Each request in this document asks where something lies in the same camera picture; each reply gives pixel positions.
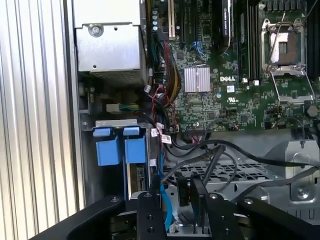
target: black connector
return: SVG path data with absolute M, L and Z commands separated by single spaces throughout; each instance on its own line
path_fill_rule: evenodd
M 179 0 L 178 11 L 177 11 L 177 21 L 179 23 L 180 29 L 178 29 L 178 35 L 180 37 L 180 45 L 183 48 L 186 45 L 187 33 L 186 33 L 186 13 L 185 13 L 185 0 Z
M 176 183 L 178 188 L 179 206 L 180 207 L 188 206 L 189 205 L 188 180 L 179 171 L 175 173 L 175 176 L 176 176 Z
M 198 41 L 198 27 L 199 27 L 199 14 L 198 14 L 198 0 L 191 0 L 191 17 L 193 19 L 191 24 L 192 29 L 192 42 Z

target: black cable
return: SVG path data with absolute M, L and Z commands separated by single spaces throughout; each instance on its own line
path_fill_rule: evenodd
M 282 117 L 280 118 L 278 121 L 276 121 L 271 128 L 277 127 L 279 123 L 281 123 L 282 121 L 287 121 L 287 120 L 294 120 L 297 123 L 297 126 L 299 127 L 299 125 L 301 126 L 301 131 L 302 131 L 302 137 L 303 139 L 306 139 L 306 133 L 305 133 L 305 125 L 302 121 L 300 121 L 299 119 L 292 117 L 292 116 L 286 116 L 286 117 Z
M 237 172 L 238 172 L 238 164 L 237 164 L 237 161 L 235 160 L 235 158 L 227 152 L 224 152 L 223 155 L 226 155 L 227 157 L 229 157 L 232 160 L 232 162 L 234 164 L 234 171 L 233 171 L 231 177 L 229 177 L 228 181 L 221 188 L 219 188 L 218 190 L 215 191 L 217 193 L 220 193 L 223 190 L 225 190 L 230 185 L 230 183 L 235 179 Z
M 251 193 L 255 188 L 262 187 L 262 188 L 269 188 L 269 187 L 282 187 L 289 184 L 294 183 L 295 181 L 302 179 L 304 177 L 310 176 L 315 173 L 319 168 L 318 167 L 311 167 L 308 170 L 305 170 L 303 172 L 298 173 L 292 178 L 289 179 L 280 179 L 280 180 L 270 180 L 270 181 L 264 181 L 257 184 L 254 184 L 250 187 L 248 187 L 246 190 L 244 190 L 242 193 L 240 193 L 237 197 L 231 200 L 232 203 L 236 203 L 239 199 L 244 198 L 249 193 Z
M 198 144 L 198 143 L 191 143 L 191 144 L 179 145 L 177 142 L 177 135 L 176 134 L 171 135 L 171 140 L 172 140 L 172 145 L 180 150 L 190 150 Z
M 182 154 L 182 155 L 177 155 L 177 154 L 173 153 L 173 152 L 169 149 L 169 147 L 168 147 L 167 145 L 165 145 L 165 149 L 168 151 L 168 153 L 170 153 L 172 156 L 174 156 L 174 157 L 176 157 L 176 158 L 185 158 L 185 157 L 189 156 L 190 154 L 192 154 L 192 153 L 193 153 L 195 150 L 197 150 L 198 148 L 197 148 L 197 147 L 194 147 L 194 148 L 192 148 L 190 151 L 188 151 L 188 152 L 186 152 L 186 153 L 184 153 L 184 154 Z
M 258 163 L 262 163 L 262 164 L 269 164 L 269 165 L 274 165 L 274 166 L 281 166 L 281 167 L 301 167 L 301 166 L 306 166 L 306 165 L 311 165 L 311 166 L 320 166 L 320 164 L 318 163 L 314 163 L 311 164 L 310 161 L 309 163 L 301 163 L 301 162 L 287 162 L 287 161 L 283 161 L 283 159 L 279 159 L 279 160 L 274 160 L 274 159 L 267 159 L 264 157 L 258 157 L 258 156 L 254 156 L 251 153 L 245 151 L 243 148 L 235 145 L 232 142 L 226 141 L 226 140 L 220 140 L 220 139 L 209 139 L 206 141 L 202 141 L 201 143 L 199 143 L 197 146 L 195 146 L 191 151 L 194 152 L 195 150 L 206 146 L 206 145 L 210 145 L 210 144 L 223 144 L 226 145 L 232 149 L 237 150 L 239 153 L 245 155 L 247 158 L 255 160 Z
M 202 154 L 200 156 L 196 156 L 194 158 L 183 160 L 183 161 L 179 162 L 165 176 L 163 176 L 160 184 L 163 184 L 168 178 L 170 178 L 181 167 L 188 165 L 188 164 L 194 164 L 194 163 L 203 161 L 203 160 L 209 158 L 210 156 L 216 154 L 216 152 L 217 152 L 217 148 L 214 148 L 214 149 L 209 150 L 205 154 Z
M 207 167 L 206 172 L 202 178 L 202 182 L 205 186 L 208 184 L 209 179 L 211 177 L 211 174 L 213 173 L 214 169 L 216 168 L 216 165 L 217 165 L 221 155 L 225 152 L 225 150 L 226 150 L 226 146 L 224 146 L 224 145 L 220 145 L 217 147 L 217 152 L 213 156 L 213 158 L 211 159 L 210 164 Z
M 139 96 L 143 97 L 143 100 L 146 102 L 154 102 L 154 105 L 156 107 L 156 110 L 160 110 L 160 112 L 163 114 L 164 117 L 164 125 L 166 128 L 168 128 L 170 126 L 170 121 L 169 121 L 169 115 L 168 112 L 165 108 L 165 106 L 157 99 L 155 98 L 153 100 L 153 97 L 151 95 L 149 95 L 148 93 L 146 93 L 145 91 L 141 91 L 138 93 Z

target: pcie slot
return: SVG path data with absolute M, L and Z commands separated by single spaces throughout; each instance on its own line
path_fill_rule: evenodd
M 198 26 L 199 26 L 199 15 L 198 15 L 198 1 L 191 0 L 191 14 L 193 18 L 193 22 L 191 24 L 192 28 L 192 41 L 198 41 Z
M 179 0 L 179 8 L 178 8 L 178 21 L 180 23 L 180 29 L 179 31 L 179 36 L 180 36 L 180 43 L 182 46 L 186 44 L 187 41 L 187 36 L 186 36 L 186 15 L 185 15 L 185 0 Z
M 174 0 L 168 0 L 168 25 L 169 25 L 169 39 L 174 40 L 176 38 Z

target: ribbed metal surface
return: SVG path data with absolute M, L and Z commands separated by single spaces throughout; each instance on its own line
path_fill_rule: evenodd
M 186 93 L 210 92 L 210 67 L 185 68 L 184 91 Z
M 115 88 L 141 87 L 145 85 L 140 70 L 132 71 L 92 71 L 92 75 L 105 79 Z
M 0 239 L 77 210 L 63 3 L 0 0 Z

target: heatsink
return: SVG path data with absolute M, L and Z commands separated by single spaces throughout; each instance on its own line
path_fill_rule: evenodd
M 184 69 L 185 93 L 206 93 L 210 91 L 210 67 L 196 66 Z

